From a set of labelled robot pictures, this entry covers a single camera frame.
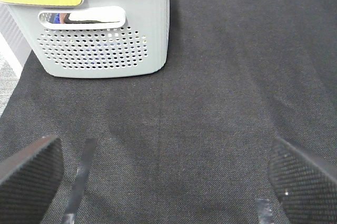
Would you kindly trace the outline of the black textured left gripper left finger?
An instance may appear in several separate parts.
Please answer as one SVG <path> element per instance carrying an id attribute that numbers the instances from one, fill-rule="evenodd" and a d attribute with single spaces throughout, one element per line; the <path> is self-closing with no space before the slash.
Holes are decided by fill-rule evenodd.
<path id="1" fill-rule="evenodd" d="M 55 135 L 1 162 L 1 223 L 40 223 L 63 174 L 62 143 Z"/>

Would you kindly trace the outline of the black textured left gripper right finger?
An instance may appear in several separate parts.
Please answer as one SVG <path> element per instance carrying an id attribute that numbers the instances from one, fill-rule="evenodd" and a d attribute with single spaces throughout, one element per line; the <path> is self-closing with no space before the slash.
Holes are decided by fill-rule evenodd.
<path id="1" fill-rule="evenodd" d="M 336 223 L 336 166 L 322 157 L 276 138 L 269 180 L 290 223 Z"/>

